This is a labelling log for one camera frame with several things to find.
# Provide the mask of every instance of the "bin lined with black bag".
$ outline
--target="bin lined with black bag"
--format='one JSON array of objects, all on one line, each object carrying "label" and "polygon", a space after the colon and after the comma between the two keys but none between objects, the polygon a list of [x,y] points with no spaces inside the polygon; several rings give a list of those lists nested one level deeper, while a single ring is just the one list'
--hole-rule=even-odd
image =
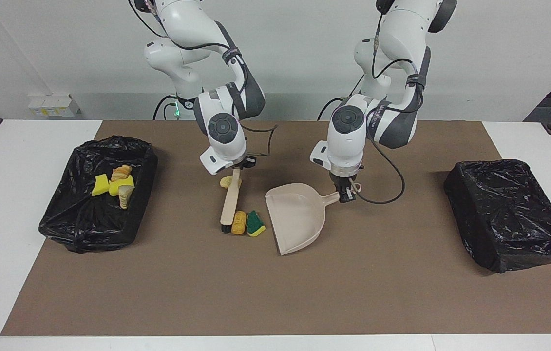
[{"label": "bin lined with black bag", "polygon": [[[148,205],[157,163],[152,145],[137,138],[113,136],[75,148],[39,232],[76,253],[131,244]],[[127,210],[108,193],[91,196],[95,176],[110,178],[113,169],[124,164],[133,168],[135,184]]]},{"label": "bin lined with black bag", "polygon": [[498,273],[551,263],[551,204],[525,162],[460,162],[444,191],[476,263]]}]

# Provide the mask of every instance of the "green and yellow sponge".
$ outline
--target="green and yellow sponge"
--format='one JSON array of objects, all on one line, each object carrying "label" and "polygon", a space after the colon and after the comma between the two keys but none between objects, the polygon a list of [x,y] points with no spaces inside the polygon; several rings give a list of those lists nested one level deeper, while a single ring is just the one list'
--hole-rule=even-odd
[{"label": "green and yellow sponge", "polygon": [[247,214],[247,234],[250,237],[257,237],[265,230],[265,224],[260,220],[256,211],[251,211]]}]

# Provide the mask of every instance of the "beige dustpan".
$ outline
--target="beige dustpan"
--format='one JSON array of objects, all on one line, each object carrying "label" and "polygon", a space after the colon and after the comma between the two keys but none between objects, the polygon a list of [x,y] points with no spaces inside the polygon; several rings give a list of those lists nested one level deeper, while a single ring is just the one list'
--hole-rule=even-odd
[{"label": "beige dustpan", "polygon": [[265,195],[280,255],[302,249],[321,233],[325,207],[338,201],[338,193],[320,196],[306,184],[288,184]]}]

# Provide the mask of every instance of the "brown mat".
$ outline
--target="brown mat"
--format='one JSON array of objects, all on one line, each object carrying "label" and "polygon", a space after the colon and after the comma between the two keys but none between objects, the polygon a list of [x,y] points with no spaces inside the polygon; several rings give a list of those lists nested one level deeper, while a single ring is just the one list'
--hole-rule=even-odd
[{"label": "brown mat", "polygon": [[[242,173],[239,208],[256,209],[268,226],[268,189],[304,182],[333,191],[308,160],[327,124],[279,125],[273,156]],[[225,191],[200,165],[207,142],[193,122],[106,121],[96,138],[112,134],[147,140],[160,158],[136,242],[79,255],[46,241],[3,335],[551,333],[551,265],[481,269],[442,191],[456,162],[499,158],[479,122],[420,122],[411,145],[389,151],[405,196],[329,206],[318,240],[286,257],[271,230],[220,233]],[[251,151],[266,148],[264,135],[248,137]],[[367,197],[397,193],[398,177],[370,145],[364,164]]]}]

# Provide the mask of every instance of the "trash bag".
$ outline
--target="trash bag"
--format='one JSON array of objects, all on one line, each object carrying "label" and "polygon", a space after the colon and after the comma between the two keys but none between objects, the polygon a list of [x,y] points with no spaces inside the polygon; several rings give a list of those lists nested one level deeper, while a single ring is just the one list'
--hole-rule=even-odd
[{"label": "trash bag", "polygon": [[[113,136],[74,149],[61,182],[39,223],[39,232],[75,253],[111,251],[131,244],[148,205],[158,158],[152,145],[137,138]],[[95,176],[127,164],[135,189],[128,209],[119,198],[91,191]]]},{"label": "trash bag", "polygon": [[504,273],[551,263],[551,204],[525,162],[460,162],[444,182],[475,262]]}]

